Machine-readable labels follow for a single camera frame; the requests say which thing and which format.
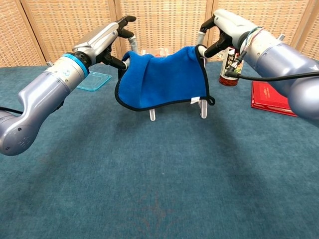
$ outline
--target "white tag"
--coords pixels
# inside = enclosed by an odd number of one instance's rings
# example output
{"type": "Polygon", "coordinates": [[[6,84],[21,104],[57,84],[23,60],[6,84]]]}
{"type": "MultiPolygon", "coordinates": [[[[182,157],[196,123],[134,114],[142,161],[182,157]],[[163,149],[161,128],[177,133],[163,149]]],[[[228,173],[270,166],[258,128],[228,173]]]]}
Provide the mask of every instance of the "white tag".
{"type": "Polygon", "coordinates": [[[199,96],[191,98],[190,104],[194,104],[196,102],[199,102],[199,100],[200,100],[199,98],[200,98],[199,96]]]}

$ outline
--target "teal carpet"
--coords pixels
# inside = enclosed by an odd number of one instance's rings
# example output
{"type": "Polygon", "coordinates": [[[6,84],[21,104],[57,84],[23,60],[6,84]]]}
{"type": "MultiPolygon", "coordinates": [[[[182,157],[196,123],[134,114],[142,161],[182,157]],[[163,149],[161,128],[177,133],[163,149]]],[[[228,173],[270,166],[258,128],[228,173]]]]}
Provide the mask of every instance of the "teal carpet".
{"type": "MultiPolygon", "coordinates": [[[[220,67],[207,64],[207,119],[181,103],[155,122],[116,102],[116,69],[94,67],[112,79],[0,155],[0,239],[318,239],[319,129],[251,108],[251,82],[222,86],[220,67]]],[[[44,69],[0,69],[0,105],[22,110],[44,69]]]]}

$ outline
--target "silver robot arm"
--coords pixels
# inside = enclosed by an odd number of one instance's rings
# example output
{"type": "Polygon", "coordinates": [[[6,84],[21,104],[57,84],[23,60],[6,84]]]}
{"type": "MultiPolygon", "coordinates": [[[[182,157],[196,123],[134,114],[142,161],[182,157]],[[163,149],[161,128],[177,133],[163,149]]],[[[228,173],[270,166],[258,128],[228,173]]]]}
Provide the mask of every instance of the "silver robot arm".
{"type": "Polygon", "coordinates": [[[24,107],[23,114],[17,117],[0,111],[0,153],[12,156],[26,151],[45,119],[88,76],[90,66],[103,62],[126,69],[124,62],[111,56],[111,45],[118,36],[134,36],[123,27],[135,20],[125,16],[89,32],[73,46],[72,53],[63,54],[21,90],[18,99],[24,107]]]}
{"type": "MultiPolygon", "coordinates": [[[[219,40],[202,52],[212,57],[228,46],[246,50],[244,60],[262,77],[282,77],[294,74],[318,73],[319,63],[261,30],[246,49],[245,39],[257,25],[224,9],[214,12],[200,31],[203,34],[214,26],[220,31],[219,40]]],[[[288,98],[292,111],[319,127],[319,76],[269,82],[277,92],[288,98]]]]}

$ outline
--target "black cable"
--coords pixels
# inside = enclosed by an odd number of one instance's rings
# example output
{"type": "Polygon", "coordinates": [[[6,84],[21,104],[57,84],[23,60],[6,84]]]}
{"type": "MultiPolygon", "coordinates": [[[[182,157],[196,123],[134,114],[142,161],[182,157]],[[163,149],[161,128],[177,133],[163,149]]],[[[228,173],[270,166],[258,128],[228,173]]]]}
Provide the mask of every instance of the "black cable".
{"type": "Polygon", "coordinates": [[[0,106],[0,111],[8,111],[8,112],[12,112],[12,113],[20,114],[20,115],[23,114],[23,112],[21,111],[17,111],[17,110],[13,110],[13,109],[1,107],[1,106],[0,106]]]}
{"type": "Polygon", "coordinates": [[[252,77],[252,76],[241,75],[236,72],[227,71],[225,73],[225,76],[233,77],[233,78],[241,78],[241,79],[250,80],[250,81],[284,81],[284,80],[290,80],[290,79],[296,79],[296,78],[319,76],[319,71],[295,74],[295,75],[289,75],[289,76],[278,76],[278,77],[252,77]]]}

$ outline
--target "blue ring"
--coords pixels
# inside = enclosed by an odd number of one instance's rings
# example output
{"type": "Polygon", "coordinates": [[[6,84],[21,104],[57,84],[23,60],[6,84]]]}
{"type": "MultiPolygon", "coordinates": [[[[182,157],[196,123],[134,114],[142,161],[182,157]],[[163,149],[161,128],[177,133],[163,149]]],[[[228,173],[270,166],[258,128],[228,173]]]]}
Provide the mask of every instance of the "blue ring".
{"type": "Polygon", "coordinates": [[[75,61],[79,67],[81,67],[82,71],[84,72],[84,77],[87,77],[88,76],[88,70],[86,69],[86,67],[84,66],[84,64],[78,59],[76,58],[75,56],[69,54],[69,53],[65,53],[63,54],[63,56],[67,57],[67,58],[70,58],[71,60],[75,61]]]}

